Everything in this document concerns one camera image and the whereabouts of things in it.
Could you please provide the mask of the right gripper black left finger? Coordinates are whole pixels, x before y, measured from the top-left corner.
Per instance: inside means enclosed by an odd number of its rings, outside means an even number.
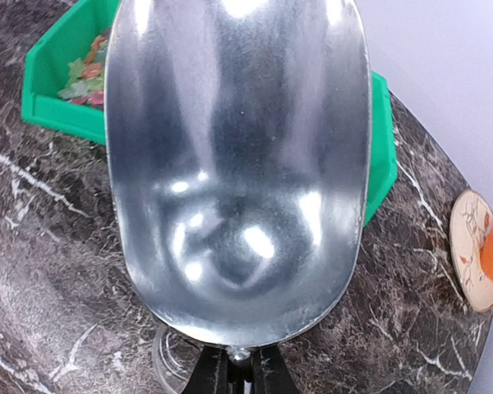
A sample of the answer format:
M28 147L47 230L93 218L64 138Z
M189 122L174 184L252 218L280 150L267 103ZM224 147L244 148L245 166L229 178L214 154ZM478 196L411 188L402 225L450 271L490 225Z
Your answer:
M228 362L225 350L205 346L184 388L184 394L227 394Z

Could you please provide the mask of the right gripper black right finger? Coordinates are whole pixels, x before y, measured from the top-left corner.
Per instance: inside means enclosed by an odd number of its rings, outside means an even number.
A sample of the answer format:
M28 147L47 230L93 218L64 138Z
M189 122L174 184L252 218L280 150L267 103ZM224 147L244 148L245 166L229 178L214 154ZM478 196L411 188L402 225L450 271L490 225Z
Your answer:
M251 366L255 394L298 394L277 345L256 350Z

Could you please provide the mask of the metal scoop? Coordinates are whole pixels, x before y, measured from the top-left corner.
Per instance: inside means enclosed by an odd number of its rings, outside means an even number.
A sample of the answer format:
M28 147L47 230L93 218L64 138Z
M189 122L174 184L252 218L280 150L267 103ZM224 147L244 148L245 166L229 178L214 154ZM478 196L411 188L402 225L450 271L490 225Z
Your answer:
M316 325L357 262L371 70L353 1L123 1L104 115L136 291L231 352Z

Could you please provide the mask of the green bin with popsicle candies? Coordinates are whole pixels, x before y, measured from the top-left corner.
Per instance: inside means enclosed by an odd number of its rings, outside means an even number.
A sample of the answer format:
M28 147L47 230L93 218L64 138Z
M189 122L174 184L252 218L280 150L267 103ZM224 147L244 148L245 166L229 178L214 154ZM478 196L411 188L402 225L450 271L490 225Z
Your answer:
M398 178L392 106L387 80L375 73L372 80L371 168L364 225L368 225Z

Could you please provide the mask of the green bin with star candies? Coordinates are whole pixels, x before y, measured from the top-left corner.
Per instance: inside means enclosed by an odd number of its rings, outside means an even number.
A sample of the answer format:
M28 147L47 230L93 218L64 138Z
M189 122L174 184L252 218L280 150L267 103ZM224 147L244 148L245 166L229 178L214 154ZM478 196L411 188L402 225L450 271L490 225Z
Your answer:
M21 119L84 140L105 144L104 113L58 97L68 64L84 57L94 38L113 23L118 1L79 1L27 53Z

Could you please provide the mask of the clear plastic cup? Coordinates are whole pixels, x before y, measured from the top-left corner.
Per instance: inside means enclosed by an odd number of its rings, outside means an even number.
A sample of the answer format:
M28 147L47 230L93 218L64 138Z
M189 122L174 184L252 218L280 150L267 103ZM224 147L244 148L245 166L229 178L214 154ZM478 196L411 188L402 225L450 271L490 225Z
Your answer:
M157 328L151 358L159 381L167 393L181 393L190 379L202 345L168 326Z

